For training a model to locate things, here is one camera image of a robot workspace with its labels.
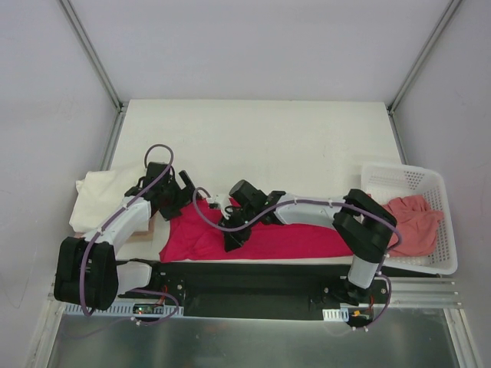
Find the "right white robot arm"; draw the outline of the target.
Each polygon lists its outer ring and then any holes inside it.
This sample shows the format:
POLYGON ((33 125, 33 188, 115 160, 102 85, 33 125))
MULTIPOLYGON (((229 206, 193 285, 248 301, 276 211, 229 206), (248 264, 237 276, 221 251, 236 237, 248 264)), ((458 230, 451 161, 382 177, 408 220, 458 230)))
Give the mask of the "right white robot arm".
POLYGON ((372 281, 397 234, 395 217, 360 189, 351 189, 343 197, 315 199, 284 191, 265 194, 243 179, 229 194, 216 195, 209 206, 222 213, 219 226, 226 251, 241 248, 258 223, 334 229, 353 253, 345 293, 358 303, 371 296, 372 281))

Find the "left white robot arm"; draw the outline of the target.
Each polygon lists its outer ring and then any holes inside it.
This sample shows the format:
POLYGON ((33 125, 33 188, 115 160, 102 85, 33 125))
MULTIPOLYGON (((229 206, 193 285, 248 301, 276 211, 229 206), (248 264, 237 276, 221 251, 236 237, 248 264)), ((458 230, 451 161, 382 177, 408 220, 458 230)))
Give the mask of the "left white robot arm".
POLYGON ((141 225, 160 213, 169 221, 182 215, 195 185, 187 171, 175 172, 166 163, 147 164, 146 174, 125 193, 119 206, 102 223, 81 237, 61 243, 54 280, 54 298, 105 311, 116 296, 137 289, 144 297, 156 297, 162 280, 142 261, 118 264, 116 255, 141 225))

